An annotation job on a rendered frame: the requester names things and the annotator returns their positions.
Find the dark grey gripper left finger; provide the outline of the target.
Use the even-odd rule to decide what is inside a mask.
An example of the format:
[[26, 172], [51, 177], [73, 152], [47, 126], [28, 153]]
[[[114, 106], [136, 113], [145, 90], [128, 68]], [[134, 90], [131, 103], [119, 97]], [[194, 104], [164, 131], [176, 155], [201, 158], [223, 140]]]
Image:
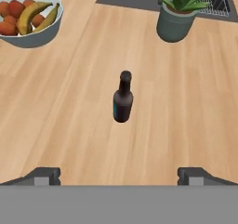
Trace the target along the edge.
[[11, 179], [3, 182], [2, 186], [59, 186], [60, 168], [59, 167], [36, 167], [24, 177]]

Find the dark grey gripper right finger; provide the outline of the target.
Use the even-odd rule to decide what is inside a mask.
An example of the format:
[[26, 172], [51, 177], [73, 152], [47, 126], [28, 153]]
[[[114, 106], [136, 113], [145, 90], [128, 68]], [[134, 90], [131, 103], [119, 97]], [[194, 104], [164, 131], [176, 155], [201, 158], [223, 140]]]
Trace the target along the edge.
[[232, 185], [238, 186], [238, 183], [217, 178], [210, 175], [202, 167], [180, 167], [178, 169], [179, 186], [215, 186], [215, 185]]

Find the dark brown glass bottle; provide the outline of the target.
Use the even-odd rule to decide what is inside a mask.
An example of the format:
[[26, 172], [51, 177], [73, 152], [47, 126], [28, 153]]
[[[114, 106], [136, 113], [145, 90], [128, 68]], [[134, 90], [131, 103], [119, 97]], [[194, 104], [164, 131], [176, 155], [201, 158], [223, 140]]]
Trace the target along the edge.
[[119, 88], [113, 94], [113, 118], [118, 123], [126, 122], [130, 116], [134, 99], [130, 90], [131, 79], [130, 71], [122, 71]]

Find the pale blue fruit bowl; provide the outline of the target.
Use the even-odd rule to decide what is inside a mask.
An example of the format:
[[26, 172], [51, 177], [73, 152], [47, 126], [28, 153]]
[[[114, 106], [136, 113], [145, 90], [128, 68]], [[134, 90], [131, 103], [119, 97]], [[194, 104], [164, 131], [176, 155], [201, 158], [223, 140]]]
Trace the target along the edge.
[[[11, 0], [0, 0], [0, 2], [10, 2]], [[50, 41], [52, 41], [57, 35], [60, 28], [60, 21], [63, 15], [63, 4], [61, 0], [34, 0], [34, 1], [43, 1], [52, 3], [51, 7], [48, 7], [42, 12], [42, 15], [46, 17], [48, 13], [55, 7], [56, 4], [59, 4], [58, 14], [56, 20], [48, 27], [46, 27], [43, 31], [38, 33], [30, 33], [27, 35], [17, 36], [4, 36], [0, 34], [0, 39], [10, 43], [13, 46], [21, 47], [21, 48], [35, 48], [39, 46], [43, 46]]]

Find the grey-green plant pot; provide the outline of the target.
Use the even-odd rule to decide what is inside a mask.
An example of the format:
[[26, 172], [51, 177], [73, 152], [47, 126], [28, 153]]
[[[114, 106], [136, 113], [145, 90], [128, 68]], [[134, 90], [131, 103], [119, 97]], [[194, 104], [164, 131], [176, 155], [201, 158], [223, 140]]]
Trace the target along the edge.
[[156, 26], [159, 37], [168, 43], [183, 40], [189, 33], [196, 14], [196, 11], [178, 13], [162, 3]]

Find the yellow banana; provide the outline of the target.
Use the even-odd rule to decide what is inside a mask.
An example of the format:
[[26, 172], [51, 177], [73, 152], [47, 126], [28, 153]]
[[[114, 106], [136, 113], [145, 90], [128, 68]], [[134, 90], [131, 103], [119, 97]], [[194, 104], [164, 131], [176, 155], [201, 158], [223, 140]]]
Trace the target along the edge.
[[34, 27], [33, 32], [34, 33], [41, 32], [46, 27], [50, 26], [56, 20], [59, 7], [60, 7], [60, 4], [56, 4], [56, 6], [45, 17], [44, 21], [38, 27]]
[[52, 3], [50, 2], [34, 2], [27, 6], [18, 20], [18, 29], [21, 35], [26, 35], [29, 33], [29, 25], [33, 17], [40, 12], [44, 11], [46, 8], [51, 7]]

